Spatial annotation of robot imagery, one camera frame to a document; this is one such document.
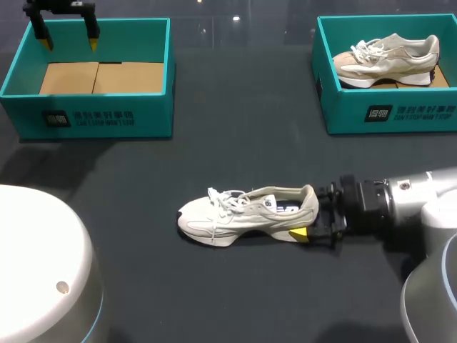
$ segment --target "beige sneaker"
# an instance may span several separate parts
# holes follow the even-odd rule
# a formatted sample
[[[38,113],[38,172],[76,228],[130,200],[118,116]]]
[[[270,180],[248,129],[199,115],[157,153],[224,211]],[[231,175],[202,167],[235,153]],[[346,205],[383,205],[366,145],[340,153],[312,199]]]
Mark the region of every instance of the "beige sneaker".
[[[309,185],[264,187],[249,193],[219,193],[208,188],[208,196],[185,204],[177,219],[188,237],[203,244],[227,247],[251,230],[263,231],[281,241],[302,242],[294,232],[313,224],[318,211],[316,193]]]
[[[333,58],[340,81],[357,88],[369,88],[382,79],[402,84],[428,86],[438,63],[438,37],[411,41],[392,34],[384,39],[360,41],[351,51]]]

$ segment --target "shoe sole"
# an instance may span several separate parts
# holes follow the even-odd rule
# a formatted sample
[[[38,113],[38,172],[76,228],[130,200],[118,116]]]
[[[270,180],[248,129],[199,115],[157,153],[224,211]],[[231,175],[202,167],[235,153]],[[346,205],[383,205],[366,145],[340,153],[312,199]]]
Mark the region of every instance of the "shoe sole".
[[[307,242],[307,240],[303,239],[303,237],[293,237],[289,231],[290,229],[281,229],[278,231],[272,231],[271,229],[253,229],[253,230],[246,230],[243,232],[240,232],[238,234],[233,234],[231,236],[227,237],[214,237],[208,238],[208,237],[199,237],[195,236],[193,234],[189,234],[185,230],[183,230],[181,227],[179,229],[189,238],[193,239],[194,241],[200,242],[202,244],[206,245],[212,245],[213,247],[228,247],[229,245],[232,245],[234,241],[236,241],[242,234],[245,234],[246,232],[249,231],[262,231],[265,232],[266,234],[269,234],[271,237],[274,239],[277,239],[279,241],[284,241],[284,242],[295,242],[295,243],[304,243]]]
[[[348,77],[338,76],[340,81],[344,82],[345,84],[349,84],[350,86],[354,86],[357,88],[370,88],[373,86],[377,81],[388,79],[400,82],[402,84],[409,84],[411,86],[429,86],[431,84],[431,71],[422,74],[386,74],[380,76],[376,79],[350,79]]]

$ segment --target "black tabletop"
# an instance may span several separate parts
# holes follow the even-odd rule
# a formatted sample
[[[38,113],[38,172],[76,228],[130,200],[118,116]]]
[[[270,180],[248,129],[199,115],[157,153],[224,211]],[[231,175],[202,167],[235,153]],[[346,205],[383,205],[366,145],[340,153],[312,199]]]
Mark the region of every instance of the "black tabletop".
[[[215,31],[191,43],[191,19],[176,15],[184,24],[176,25],[171,140],[20,144],[2,109],[0,183],[44,190],[81,217],[109,296],[110,343],[406,343],[399,300],[409,256],[380,239],[348,238],[332,252],[259,235],[214,249],[178,234],[176,211],[208,187],[323,186],[347,173],[373,179],[457,165],[452,134],[329,136],[311,46],[250,44],[262,40],[252,28],[218,36],[233,13],[203,13],[198,20]],[[0,52],[2,79],[11,46]]]

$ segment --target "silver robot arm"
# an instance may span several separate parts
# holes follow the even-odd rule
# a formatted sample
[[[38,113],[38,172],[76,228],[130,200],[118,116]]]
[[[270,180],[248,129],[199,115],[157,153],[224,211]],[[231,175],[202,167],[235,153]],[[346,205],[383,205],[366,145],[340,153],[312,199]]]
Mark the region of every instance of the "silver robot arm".
[[[421,210],[428,258],[406,280],[401,318],[412,343],[457,342],[457,191]]]
[[[381,181],[340,179],[340,212],[355,234],[414,225],[427,258],[406,280],[401,318],[411,343],[457,342],[457,168]]]

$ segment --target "shoe toe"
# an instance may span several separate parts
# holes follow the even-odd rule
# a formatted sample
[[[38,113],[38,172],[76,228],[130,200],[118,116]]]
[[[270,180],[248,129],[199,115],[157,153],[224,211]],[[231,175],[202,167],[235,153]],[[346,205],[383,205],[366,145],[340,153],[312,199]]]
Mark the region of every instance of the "shoe toe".
[[[214,208],[208,197],[188,202],[178,210],[177,224],[181,230],[195,236],[211,236],[212,221],[209,215]]]
[[[351,52],[342,52],[333,58],[333,64],[338,75],[346,75],[348,72],[341,69],[342,66],[358,64]]]

